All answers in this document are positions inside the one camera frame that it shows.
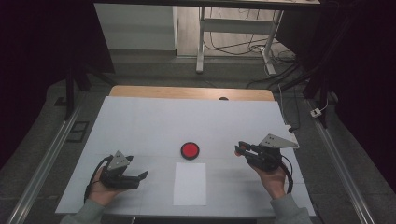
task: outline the metal desk leg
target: metal desk leg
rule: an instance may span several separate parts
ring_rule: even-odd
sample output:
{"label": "metal desk leg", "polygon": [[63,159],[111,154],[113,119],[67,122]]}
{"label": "metal desk leg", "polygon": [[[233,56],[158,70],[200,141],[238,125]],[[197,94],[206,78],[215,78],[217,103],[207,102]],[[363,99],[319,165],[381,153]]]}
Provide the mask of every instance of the metal desk leg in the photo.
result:
{"label": "metal desk leg", "polygon": [[202,74],[204,72],[204,27],[205,27],[205,8],[201,7],[201,17],[199,21],[199,43],[197,55],[196,73]]}
{"label": "metal desk leg", "polygon": [[276,73],[274,66],[271,62],[269,52],[271,49],[271,45],[274,41],[277,26],[279,25],[280,17],[282,16],[282,13],[283,11],[279,11],[279,10],[275,12],[274,23],[271,27],[270,34],[268,35],[267,42],[265,43],[265,48],[262,48],[262,57],[264,58],[265,66],[267,67],[267,71],[269,75],[274,75]]}

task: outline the desk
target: desk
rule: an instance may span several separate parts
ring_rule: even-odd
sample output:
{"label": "desk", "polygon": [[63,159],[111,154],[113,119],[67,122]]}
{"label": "desk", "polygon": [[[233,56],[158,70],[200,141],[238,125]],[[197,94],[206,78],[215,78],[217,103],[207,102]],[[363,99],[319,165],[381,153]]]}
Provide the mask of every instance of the desk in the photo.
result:
{"label": "desk", "polygon": [[[230,100],[217,100],[220,97]],[[238,141],[258,144],[269,132],[290,139],[269,91],[116,86],[102,105],[56,212],[77,212],[82,200],[75,197],[75,192],[85,189],[103,157],[120,150],[134,156],[126,175],[149,173],[139,189],[120,194],[106,213],[133,217],[272,217],[271,198],[257,174],[244,158],[233,154]],[[186,161],[180,156],[180,147],[186,142],[199,145],[197,159]],[[281,152],[293,166],[293,197],[314,216],[293,149],[283,148]],[[205,204],[175,205],[179,163],[205,166]]]}

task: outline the person's left hand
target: person's left hand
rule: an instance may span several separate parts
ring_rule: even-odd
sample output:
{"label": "person's left hand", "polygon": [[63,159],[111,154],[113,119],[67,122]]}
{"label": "person's left hand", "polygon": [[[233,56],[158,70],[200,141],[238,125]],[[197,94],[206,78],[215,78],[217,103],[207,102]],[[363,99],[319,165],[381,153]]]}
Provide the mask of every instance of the person's left hand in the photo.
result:
{"label": "person's left hand", "polygon": [[91,192],[88,197],[90,200],[101,204],[102,206],[107,206],[119,193],[124,192],[126,189],[108,189],[102,182],[99,181],[99,177],[103,171],[104,167],[101,167],[98,172],[96,172],[95,177],[91,183]]}

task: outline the white power adapter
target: white power adapter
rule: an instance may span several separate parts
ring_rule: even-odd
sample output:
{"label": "white power adapter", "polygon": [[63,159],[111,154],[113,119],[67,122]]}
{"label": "white power adapter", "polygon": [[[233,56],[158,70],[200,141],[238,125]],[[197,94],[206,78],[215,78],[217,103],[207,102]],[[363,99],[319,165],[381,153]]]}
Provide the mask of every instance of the white power adapter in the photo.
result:
{"label": "white power adapter", "polygon": [[314,109],[314,110],[311,110],[311,116],[312,116],[313,118],[317,118],[317,117],[319,117],[320,115],[321,115],[321,112],[320,112],[319,108],[316,108],[316,109]]}

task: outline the person's right hand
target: person's right hand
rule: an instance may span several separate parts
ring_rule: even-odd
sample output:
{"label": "person's right hand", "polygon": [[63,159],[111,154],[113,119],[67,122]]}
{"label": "person's right hand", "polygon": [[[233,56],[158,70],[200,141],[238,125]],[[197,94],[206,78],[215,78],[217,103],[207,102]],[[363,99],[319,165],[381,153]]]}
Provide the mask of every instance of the person's right hand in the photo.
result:
{"label": "person's right hand", "polygon": [[[241,156],[239,153],[235,151],[236,156]],[[270,196],[273,199],[278,199],[286,195],[285,192],[285,180],[286,173],[282,170],[282,168],[278,167],[276,170],[271,172],[265,172],[253,165],[250,165],[253,170],[257,172],[262,181],[262,185],[268,191]]]}

